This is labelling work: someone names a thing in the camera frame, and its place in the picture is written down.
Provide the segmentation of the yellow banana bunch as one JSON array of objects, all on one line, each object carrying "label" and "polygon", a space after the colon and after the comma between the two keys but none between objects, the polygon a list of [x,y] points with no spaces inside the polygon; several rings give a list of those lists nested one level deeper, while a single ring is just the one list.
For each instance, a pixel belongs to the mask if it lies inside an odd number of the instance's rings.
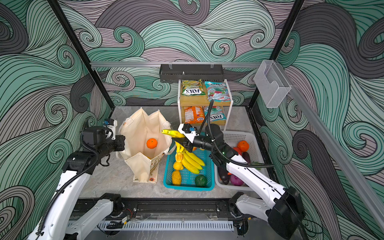
[{"label": "yellow banana bunch", "polygon": [[182,165],[184,166],[183,170],[187,170],[192,174],[199,175],[200,171],[203,170],[203,167],[205,166],[205,163],[195,156],[193,153],[189,153],[185,151],[185,147],[187,144],[183,143],[182,138],[185,136],[181,134],[180,132],[176,130],[168,130],[164,129],[162,130],[162,134],[171,136],[175,139],[176,144],[176,153],[184,153],[184,159],[182,160]]}]

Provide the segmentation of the cream canvas grocery bag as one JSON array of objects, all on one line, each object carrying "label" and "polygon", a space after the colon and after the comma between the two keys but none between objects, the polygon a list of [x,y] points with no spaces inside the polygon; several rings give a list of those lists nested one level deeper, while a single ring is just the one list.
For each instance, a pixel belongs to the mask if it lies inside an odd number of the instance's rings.
[{"label": "cream canvas grocery bag", "polygon": [[125,137],[125,149],[119,155],[132,170],[134,183],[157,182],[160,160],[171,152],[173,141],[162,130],[171,128],[160,111],[149,115],[139,109],[123,121],[119,134]]}]

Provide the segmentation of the orange mandarin fruit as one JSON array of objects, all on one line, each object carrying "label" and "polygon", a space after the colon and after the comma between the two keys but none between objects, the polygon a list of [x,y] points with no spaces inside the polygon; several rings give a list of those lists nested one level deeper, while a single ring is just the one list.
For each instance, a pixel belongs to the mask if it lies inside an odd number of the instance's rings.
[{"label": "orange mandarin fruit", "polygon": [[148,149],[155,149],[158,145],[158,141],[155,138],[148,139],[146,146]]}]

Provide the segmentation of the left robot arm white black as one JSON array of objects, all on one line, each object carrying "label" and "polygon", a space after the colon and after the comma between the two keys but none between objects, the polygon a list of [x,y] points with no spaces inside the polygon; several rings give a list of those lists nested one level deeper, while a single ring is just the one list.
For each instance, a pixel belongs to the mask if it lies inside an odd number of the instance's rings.
[{"label": "left robot arm white black", "polygon": [[107,216],[121,216],[119,194],[103,194],[79,220],[69,224],[79,195],[102,158],[125,149],[125,136],[117,135],[118,122],[105,119],[103,126],[88,127],[81,133],[83,151],[67,158],[58,187],[29,240],[84,240]]}]

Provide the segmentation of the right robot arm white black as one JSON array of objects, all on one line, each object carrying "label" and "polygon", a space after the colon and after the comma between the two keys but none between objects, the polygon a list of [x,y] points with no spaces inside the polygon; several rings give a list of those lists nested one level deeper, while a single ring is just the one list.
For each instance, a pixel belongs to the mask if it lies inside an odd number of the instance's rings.
[{"label": "right robot arm white black", "polygon": [[289,240],[302,224],[306,213],[301,194],[294,187],[286,188],[260,172],[263,165],[250,164],[243,156],[225,143],[224,133],[210,121],[210,113],[204,118],[205,134],[190,124],[180,124],[178,131],[183,138],[177,142],[186,150],[194,147],[211,152],[214,164],[234,174],[260,198],[253,199],[239,194],[234,200],[236,211],[262,219],[282,238]]}]

